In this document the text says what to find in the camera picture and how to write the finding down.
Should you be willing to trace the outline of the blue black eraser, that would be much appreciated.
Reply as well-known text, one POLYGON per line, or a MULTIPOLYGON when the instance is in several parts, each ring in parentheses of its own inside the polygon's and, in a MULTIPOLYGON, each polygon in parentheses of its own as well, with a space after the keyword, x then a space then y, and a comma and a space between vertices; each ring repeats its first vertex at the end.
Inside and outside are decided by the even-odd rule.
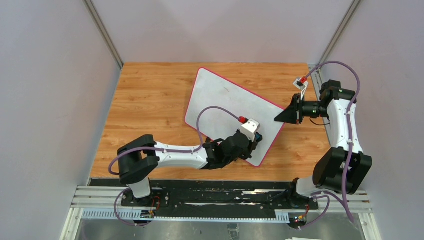
POLYGON ((260 143, 263 140, 263 136, 259 133, 255 133, 255 142, 260 143))

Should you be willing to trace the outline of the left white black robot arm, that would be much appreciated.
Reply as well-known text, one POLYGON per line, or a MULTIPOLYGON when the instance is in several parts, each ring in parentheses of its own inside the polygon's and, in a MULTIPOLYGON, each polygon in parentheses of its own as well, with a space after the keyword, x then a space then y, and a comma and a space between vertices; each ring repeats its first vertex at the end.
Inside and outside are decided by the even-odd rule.
POLYGON ((134 198, 152 195, 149 174, 158 168, 189 167, 198 170, 222 169, 238 159, 247 160, 263 137, 249 139, 239 130, 226 139, 208 139, 198 146, 166 145, 153 135, 143 135, 117 150, 112 161, 118 164, 119 182, 132 191, 134 198))

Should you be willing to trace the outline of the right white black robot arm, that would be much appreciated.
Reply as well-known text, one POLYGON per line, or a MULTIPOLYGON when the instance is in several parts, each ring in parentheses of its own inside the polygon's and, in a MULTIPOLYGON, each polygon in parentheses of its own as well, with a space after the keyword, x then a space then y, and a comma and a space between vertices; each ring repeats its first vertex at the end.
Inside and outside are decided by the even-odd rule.
POLYGON ((290 105, 274 119, 294 125, 301 124, 305 117, 329 121, 330 149, 315 165, 312 176, 294 179, 282 195, 292 208, 306 205, 312 194, 321 190, 355 194, 373 163, 359 143, 355 91, 329 80, 319 93, 318 101, 307 101, 301 93, 295 94, 290 105))

